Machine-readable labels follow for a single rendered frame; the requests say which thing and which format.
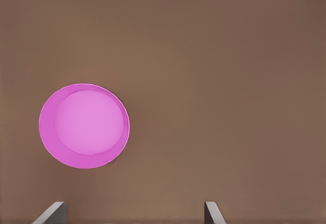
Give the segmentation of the pink round plate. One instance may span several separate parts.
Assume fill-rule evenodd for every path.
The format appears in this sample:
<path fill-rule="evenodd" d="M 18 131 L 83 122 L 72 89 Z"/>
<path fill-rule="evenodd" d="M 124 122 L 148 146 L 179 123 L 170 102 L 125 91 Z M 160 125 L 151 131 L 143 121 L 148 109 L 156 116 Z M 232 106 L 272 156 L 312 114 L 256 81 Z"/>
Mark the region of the pink round plate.
<path fill-rule="evenodd" d="M 118 97 L 88 83 L 54 92 L 39 116 L 39 134 L 47 151 L 77 169 L 113 161 L 125 148 L 129 132 L 128 113 Z"/>

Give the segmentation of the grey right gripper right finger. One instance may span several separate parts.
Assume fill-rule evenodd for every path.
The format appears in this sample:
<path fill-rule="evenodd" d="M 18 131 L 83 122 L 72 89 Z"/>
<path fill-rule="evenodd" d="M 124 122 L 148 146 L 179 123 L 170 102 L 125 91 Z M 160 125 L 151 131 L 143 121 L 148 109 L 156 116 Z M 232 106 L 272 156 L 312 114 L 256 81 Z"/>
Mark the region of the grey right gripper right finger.
<path fill-rule="evenodd" d="M 225 220 L 215 202 L 204 203 L 204 224 L 225 224 Z"/>

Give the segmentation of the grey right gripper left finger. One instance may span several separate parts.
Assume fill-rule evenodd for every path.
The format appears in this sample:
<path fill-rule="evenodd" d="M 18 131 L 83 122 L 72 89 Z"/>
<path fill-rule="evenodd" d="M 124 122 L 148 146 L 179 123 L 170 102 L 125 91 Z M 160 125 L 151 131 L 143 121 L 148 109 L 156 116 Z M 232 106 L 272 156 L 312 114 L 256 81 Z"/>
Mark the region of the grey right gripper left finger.
<path fill-rule="evenodd" d="M 66 224 L 66 202 L 54 202 L 32 224 Z"/>

